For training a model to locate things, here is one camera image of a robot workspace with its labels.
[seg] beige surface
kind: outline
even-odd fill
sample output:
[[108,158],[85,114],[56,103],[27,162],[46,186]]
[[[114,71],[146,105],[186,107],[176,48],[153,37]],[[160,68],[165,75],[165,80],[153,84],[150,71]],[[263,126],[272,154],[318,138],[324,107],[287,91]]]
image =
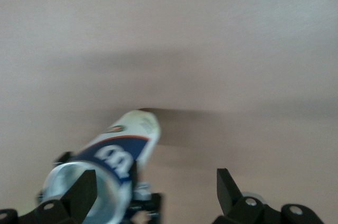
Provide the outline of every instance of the beige surface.
[[156,110],[165,223],[221,213],[216,168],[338,218],[338,0],[0,0],[0,208],[66,150]]

